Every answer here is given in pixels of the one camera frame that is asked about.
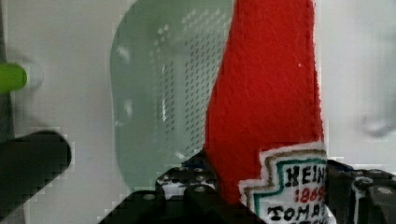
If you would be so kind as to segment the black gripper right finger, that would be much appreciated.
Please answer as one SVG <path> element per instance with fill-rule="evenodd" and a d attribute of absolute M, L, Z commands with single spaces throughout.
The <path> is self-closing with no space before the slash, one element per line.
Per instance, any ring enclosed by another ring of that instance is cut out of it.
<path fill-rule="evenodd" d="M 327 163 L 326 205 L 332 224 L 396 224 L 395 175 Z"/>

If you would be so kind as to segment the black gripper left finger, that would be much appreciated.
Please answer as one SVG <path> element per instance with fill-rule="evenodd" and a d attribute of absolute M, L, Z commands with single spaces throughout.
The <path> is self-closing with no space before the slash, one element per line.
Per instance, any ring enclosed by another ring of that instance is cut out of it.
<path fill-rule="evenodd" d="M 266 224 L 219 195 L 216 173 L 198 152 L 160 175 L 154 190 L 131 193 L 98 224 Z"/>

